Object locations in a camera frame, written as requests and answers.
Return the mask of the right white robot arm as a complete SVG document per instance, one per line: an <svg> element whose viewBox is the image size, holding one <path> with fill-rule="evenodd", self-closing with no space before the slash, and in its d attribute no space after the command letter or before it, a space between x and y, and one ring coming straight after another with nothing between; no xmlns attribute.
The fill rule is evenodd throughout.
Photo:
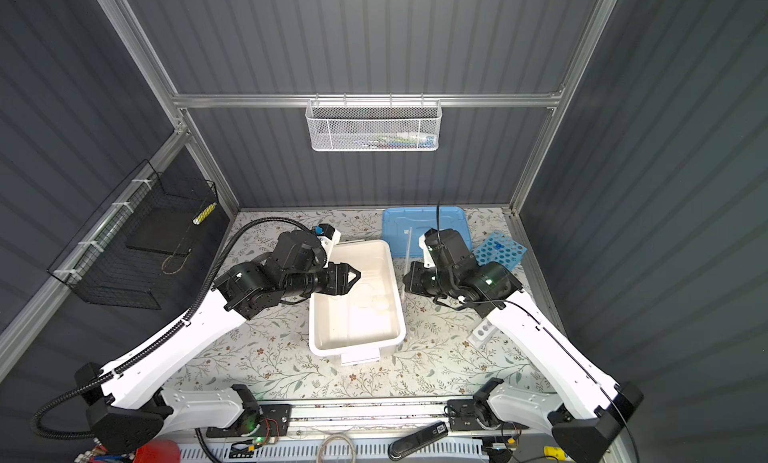
<svg viewBox="0 0 768 463"><path fill-rule="evenodd" d="M553 393L523 390L489 379L473 396L478 422L487 428L519 423L550 434L576 462L598 462L644 399L639 388L620 384L585 357L538 309L522 283L502 263L481 264L453 229L426 231L423 259L404 276L408 293L455 310L472 309L526 355Z"/></svg>

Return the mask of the yellow bottle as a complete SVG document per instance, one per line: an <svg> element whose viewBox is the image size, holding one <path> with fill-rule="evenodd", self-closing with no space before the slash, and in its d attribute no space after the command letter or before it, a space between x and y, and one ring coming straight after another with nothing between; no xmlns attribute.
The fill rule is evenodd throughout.
<svg viewBox="0 0 768 463"><path fill-rule="evenodd" d="M543 455L547 459L565 462L568 459L568 455L560 447L545 446L543 448Z"/></svg>

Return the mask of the white small tube rack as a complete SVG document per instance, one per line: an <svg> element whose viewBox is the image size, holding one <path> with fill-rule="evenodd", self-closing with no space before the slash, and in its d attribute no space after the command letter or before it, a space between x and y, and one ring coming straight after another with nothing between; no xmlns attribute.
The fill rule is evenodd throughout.
<svg viewBox="0 0 768 463"><path fill-rule="evenodd" d="M481 349L497 331L498 329L485 318L469 334L468 342L475 349Z"/></svg>

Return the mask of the red pen cup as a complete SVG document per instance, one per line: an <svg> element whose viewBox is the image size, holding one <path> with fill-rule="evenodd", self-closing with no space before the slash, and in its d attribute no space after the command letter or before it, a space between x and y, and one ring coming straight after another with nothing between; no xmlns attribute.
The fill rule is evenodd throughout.
<svg viewBox="0 0 768 463"><path fill-rule="evenodd" d="M97 443L74 458L75 463L180 463L181 450L170 440L152 440L135 451L124 454L109 452Z"/></svg>

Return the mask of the black handheld device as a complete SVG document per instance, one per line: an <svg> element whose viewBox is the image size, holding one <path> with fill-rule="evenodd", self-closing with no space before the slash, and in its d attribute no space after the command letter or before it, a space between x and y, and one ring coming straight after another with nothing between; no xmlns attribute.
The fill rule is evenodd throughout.
<svg viewBox="0 0 768 463"><path fill-rule="evenodd" d="M388 446L388 458L397 462L403 458L445 438L449 427L445 422L436 422L417 430L415 433L401 437Z"/></svg>

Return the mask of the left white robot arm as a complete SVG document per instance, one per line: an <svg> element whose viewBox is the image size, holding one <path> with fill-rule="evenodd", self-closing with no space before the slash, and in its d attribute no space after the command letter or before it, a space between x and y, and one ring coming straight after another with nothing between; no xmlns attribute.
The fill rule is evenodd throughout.
<svg viewBox="0 0 768 463"><path fill-rule="evenodd" d="M189 429L270 437L257 399L243 384L188 394L164 385L212 342L262 311L315 294L346 295L360 280L358 269L332 262L340 240L332 225L289 223L292 230L279 235L272 251L214 272L188 310L135 349L103 366L83 366L77 388L35 411L31 431L51 440L96 438L111 454L134 452L161 435Z"/></svg>

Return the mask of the blue plastic bin lid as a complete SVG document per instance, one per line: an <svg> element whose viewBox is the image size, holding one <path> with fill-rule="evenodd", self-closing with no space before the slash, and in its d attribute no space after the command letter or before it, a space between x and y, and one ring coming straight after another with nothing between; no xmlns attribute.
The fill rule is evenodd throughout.
<svg viewBox="0 0 768 463"><path fill-rule="evenodd" d="M382 239L390 247L393 258L415 255L418 240L428 230L437 228L436 207L388 208L382 214ZM454 229L472 249L470 228L463 209L456 206L440 207L440 229Z"/></svg>

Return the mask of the long glass stirring rod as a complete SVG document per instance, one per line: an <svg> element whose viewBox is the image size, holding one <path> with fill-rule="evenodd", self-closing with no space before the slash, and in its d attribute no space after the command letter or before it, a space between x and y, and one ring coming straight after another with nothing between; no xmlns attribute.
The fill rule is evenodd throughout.
<svg viewBox="0 0 768 463"><path fill-rule="evenodd" d="M407 284L406 284L406 278L405 276L409 272L410 268L410 249L411 249L411 237L412 237L413 228L409 227L404 233L406 235L406 247L405 247L405 257L403 262L403 277L402 277L402 289L400 292L401 296L401 302L405 304L406 301L406 290L407 290Z"/></svg>

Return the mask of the white plastic storage bin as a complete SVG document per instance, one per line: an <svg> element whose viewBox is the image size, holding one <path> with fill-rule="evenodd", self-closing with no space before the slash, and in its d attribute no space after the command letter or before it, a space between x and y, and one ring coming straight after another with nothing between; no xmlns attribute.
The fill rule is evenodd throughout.
<svg viewBox="0 0 768 463"><path fill-rule="evenodd" d="M389 245L383 240L341 243L332 250L331 261L348 263L362 276L347 295L311 297L310 351L343 366L392 354L405 339L406 324ZM371 308L374 292L392 296L389 312Z"/></svg>

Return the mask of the blue test tube rack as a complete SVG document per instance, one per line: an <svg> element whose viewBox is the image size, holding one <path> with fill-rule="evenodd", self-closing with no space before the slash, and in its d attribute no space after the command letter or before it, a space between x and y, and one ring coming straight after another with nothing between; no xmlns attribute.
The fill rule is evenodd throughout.
<svg viewBox="0 0 768 463"><path fill-rule="evenodd" d="M510 272L522 262L527 248L515 241L507 233L496 230L476 248L473 254L480 265L495 261Z"/></svg>

